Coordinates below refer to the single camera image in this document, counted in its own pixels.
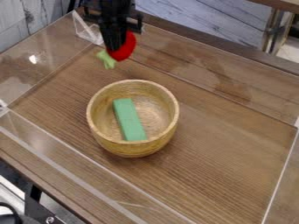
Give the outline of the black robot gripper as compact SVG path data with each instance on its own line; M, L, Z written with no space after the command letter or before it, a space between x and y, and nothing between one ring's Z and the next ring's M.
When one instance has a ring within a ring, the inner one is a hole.
M126 30L140 33L142 15L136 0L81 0L84 18L98 24L106 49L116 51L126 40Z

